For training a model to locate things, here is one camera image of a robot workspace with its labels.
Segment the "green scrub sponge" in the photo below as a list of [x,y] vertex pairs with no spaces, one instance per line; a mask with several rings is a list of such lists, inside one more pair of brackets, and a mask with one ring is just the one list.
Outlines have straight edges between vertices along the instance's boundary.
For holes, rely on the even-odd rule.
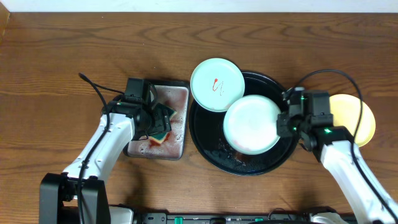
[[[171,119],[177,114],[177,112],[173,108],[165,106],[161,103],[157,103],[155,106],[155,109],[156,110],[159,109],[161,112],[166,110],[167,115],[169,117],[169,124],[171,122]],[[149,136],[149,139],[151,141],[156,142],[157,144],[161,144],[165,141],[165,139],[167,138],[167,135],[169,134],[170,131],[171,131],[171,129],[168,131],[164,131],[162,133],[157,133],[157,134],[151,135],[151,136]]]

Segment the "mint green plate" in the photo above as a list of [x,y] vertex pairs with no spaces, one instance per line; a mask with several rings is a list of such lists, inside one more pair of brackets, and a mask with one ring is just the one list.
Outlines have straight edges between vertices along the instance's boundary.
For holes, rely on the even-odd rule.
[[234,102],[223,120],[227,143],[246,155],[269,151],[279,141],[277,117],[280,108],[271,99],[248,95]]
[[223,58],[209,58],[194,69],[190,88],[195,101],[212,112],[225,112],[245,91],[242,71]]

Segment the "yellow plate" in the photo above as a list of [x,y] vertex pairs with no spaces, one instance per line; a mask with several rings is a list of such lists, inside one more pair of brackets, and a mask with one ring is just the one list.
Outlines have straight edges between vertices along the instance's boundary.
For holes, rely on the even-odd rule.
[[[360,114],[359,98],[337,94],[330,97],[330,111],[333,115],[334,126],[345,126],[354,135]],[[376,131],[376,120],[370,107],[363,102],[363,113],[355,143],[362,147],[366,145],[374,136]]]

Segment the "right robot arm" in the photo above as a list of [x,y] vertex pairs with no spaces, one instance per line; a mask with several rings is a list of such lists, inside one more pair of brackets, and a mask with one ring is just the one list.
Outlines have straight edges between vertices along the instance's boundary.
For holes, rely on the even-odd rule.
[[368,107],[350,95],[327,91],[289,89],[282,94],[287,111],[278,115],[277,134],[301,140],[333,176],[358,223],[397,223],[397,202],[384,190],[365,163],[355,126]]

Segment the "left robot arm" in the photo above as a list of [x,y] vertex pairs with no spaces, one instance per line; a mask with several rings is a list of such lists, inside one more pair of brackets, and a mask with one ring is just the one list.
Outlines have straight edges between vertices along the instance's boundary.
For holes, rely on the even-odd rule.
[[40,223],[132,223],[134,211],[110,205],[106,183],[131,141],[171,130],[167,110],[155,90],[124,92],[105,103],[97,130],[61,174],[48,173],[40,183]]

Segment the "black rectangular soapy water tray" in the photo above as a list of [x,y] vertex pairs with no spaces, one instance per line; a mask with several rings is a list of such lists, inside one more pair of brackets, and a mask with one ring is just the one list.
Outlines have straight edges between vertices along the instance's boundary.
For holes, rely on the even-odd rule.
[[173,108],[177,114],[171,119],[172,130],[165,141],[157,144],[149,138],[131,141],[123,149],[128,157],[148,159],[178,160],[184,149],[190,89],[187,82],[170,80],[150,80],[158,94],[158,102]]

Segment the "round black serving tray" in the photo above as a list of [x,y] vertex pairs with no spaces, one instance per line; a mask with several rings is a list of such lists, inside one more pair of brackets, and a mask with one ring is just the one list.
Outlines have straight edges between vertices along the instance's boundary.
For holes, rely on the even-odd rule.
[[[270,76],[259,72],[243,71],[245,95],[262,95],[287,110],[282,100],[285,88]],[[296,148],[297,138],[281,138],[268,151],[258,155],[245,155],[234,150],[223,133],[224,112],[212,112],[194,101],[190,108],[189,129],[200,154],[217,168],[234,175],[261,175],[281,166]]]

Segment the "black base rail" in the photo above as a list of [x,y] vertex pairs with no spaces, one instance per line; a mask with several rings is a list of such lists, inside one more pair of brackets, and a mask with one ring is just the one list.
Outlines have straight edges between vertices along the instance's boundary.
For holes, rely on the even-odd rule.
[[275,208],[268,214],[169,214],[164,211],[141,213],[125,205],[109,206],[111,223],[131,224],[244,224],[244,223],[356,223],[354,215],[340,215],[330,207],[315,207],[301,213]]

